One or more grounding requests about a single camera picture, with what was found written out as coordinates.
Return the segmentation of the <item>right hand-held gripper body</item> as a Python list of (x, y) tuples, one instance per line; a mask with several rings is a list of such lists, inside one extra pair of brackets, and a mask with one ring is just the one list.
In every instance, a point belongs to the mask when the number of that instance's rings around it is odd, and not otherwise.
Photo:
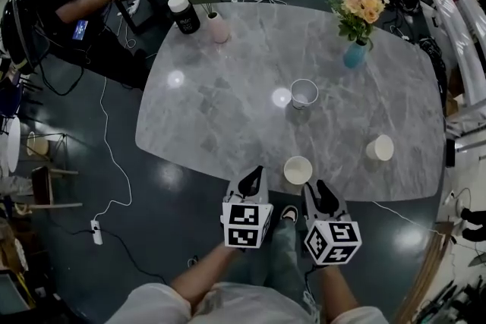
[(339, 194), (334, 194), (340, 207), (334, 217), (330, 217), (319, 212), (317, 182), (315, 185), (305, 183), (301, 191), (302, 215), (308, 228), (303, 244), (316, 266), (346, 264), (362, 245), (358, 223), (352, 221), (346, 201)]

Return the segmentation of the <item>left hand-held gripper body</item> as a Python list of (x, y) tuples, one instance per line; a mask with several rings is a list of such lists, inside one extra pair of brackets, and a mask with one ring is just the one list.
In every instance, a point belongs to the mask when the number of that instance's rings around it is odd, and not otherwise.
[(241, 173), (229, 182), (220, 216), (225, 245), (240, 250), (257, 249), (261, 246), (273, 213), (265, 173), (262, 174), (260, 192), (257, 195), (242, 197), (238, 192), (238, 183), (247, 174)]

